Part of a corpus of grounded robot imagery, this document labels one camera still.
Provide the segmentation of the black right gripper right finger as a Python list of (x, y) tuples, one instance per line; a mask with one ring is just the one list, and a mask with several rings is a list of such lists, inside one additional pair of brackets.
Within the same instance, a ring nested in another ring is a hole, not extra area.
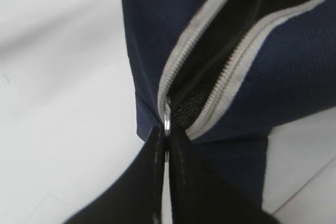
[(173, 223), (279, 222), (208, 167), (179, 126), (172, 127), (169, 143)]

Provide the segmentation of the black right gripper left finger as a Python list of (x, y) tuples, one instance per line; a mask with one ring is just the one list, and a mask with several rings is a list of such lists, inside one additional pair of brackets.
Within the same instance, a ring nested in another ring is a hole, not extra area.
[(164, 140), (154, 127), (127, 170), (66, 223), (162, 223)]

